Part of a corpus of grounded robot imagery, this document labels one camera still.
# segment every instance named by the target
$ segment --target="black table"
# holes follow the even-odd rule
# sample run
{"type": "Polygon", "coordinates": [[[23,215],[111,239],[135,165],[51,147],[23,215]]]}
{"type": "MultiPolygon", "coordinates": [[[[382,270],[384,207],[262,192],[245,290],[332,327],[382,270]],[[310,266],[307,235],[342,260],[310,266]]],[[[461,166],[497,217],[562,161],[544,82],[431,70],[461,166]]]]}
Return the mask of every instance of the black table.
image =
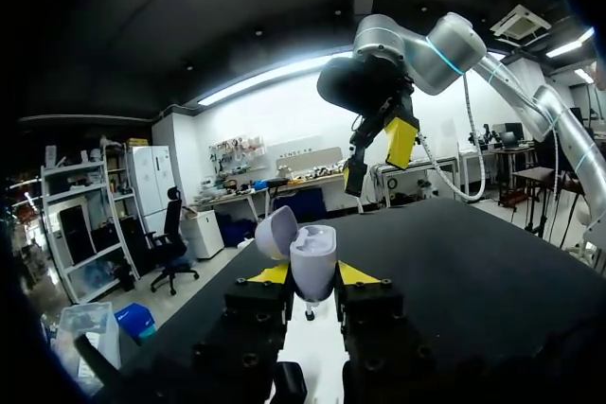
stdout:
{"type": "MultiPolygon", "coordinates": [[[[606,280],[551,244],[462,202],[432,199],[326,224],[340,259],[391,278],[405,309],[437,356],[451,365],[471,355],[498,361],[532,354],[549,333],[606,314],[606,280]]],[[[238,277],[275,262],[255,243],[146,342],[123,370],[163,355],[189,363],[190,348],[219,317],[223,293],[238,277]]],[[[130,354],[123,353],[125,360],[130,354]]]]}

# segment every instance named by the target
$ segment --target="black chair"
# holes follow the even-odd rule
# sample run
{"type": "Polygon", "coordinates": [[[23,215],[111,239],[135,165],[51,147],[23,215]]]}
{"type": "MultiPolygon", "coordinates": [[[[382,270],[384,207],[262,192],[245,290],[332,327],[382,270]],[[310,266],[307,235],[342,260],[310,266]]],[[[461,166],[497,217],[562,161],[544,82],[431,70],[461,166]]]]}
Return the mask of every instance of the black chair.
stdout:
{"type": "Polygon", "coordinates": [[[168,278],[170,281],[170,295],[174,295],[177,291],[174,289],[173,280],[177,273],[192,273],[194,279],[198,279],[200,275],[193,270],[187,263],[179,263],[178,259],[183,257],[187,251],[187,246],[179,235],[179,219],[181,218],[181,193],[177,187],[169,189],[168,196],[170,199],[167,206],[167,217],[164,221],[164,234],[155,236],[155,232],[149,232],[146,237],[153,245],[150,254],[156,264],[164,267],[160,275],[151,283],[151,291],[155,292],[155,285],[168,278]]]}

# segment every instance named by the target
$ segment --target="robotic arm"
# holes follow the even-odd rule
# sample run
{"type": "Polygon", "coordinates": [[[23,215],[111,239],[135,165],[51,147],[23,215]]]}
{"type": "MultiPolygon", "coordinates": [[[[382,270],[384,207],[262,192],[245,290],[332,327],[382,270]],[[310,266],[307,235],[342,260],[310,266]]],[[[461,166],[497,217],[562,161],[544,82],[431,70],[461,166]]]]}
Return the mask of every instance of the robotic arm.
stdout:
{"type": "Polygon", "coordinates": [[[426,94],[438,95],[470,69],[517,111],[535,139],[543,141],[551,129],[556,132],[579,176],[592,221],[600,220],[606,213],[606,161],[596,143],[553,88],[544,85],[534,96],[527,95],[516,77],[487,54],[472,24],[455,13],[440,18],[427,36],[387,16],[367,16],[358,27],[352,59],[333,59],[323,69],[317,83],[320,96],[363,118],[349,141],[346,192],[360,196],[365,149],[383,128],[390,142],[387,163],[408,166],[419,131],[410,97],[413,83],[426,94]]]}

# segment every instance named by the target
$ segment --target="blue bin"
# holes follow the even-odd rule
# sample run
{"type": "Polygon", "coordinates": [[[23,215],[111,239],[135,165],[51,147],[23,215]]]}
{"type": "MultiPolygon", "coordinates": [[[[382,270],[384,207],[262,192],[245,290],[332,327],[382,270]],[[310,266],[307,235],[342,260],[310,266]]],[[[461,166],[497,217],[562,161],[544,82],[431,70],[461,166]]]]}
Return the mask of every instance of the blue bin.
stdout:
{"type": "Polygon", "coordinates": [[[145,341],[155,333],[152,313],[138,303],[132,303],[117,312],[116,320],[134,340],[145,341]]]}

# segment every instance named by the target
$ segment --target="box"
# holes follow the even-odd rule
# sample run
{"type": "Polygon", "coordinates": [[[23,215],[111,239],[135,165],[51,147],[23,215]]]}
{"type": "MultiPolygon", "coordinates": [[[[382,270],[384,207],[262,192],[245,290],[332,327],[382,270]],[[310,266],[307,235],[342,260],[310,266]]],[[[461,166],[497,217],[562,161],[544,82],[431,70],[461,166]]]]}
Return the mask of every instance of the box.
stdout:
{"type": "Polygon", "coordinates": [[[66,307],[61,313],[53,349],[63,367],[88,395],[94,394],[102,383],[82,359],[74,340],[84,334],[88,341],[113,364],[120,367],[120,345],[116,317],[111,303],[91,303],[66,307]]]}
{"type": "Polygon", "coordinates": [[[126,144],[129,147],[146,147],[148,146],[150,143],[148,142],[147,139],[142,139],[140,137],[129,137],[126,140],[126,144]]]}

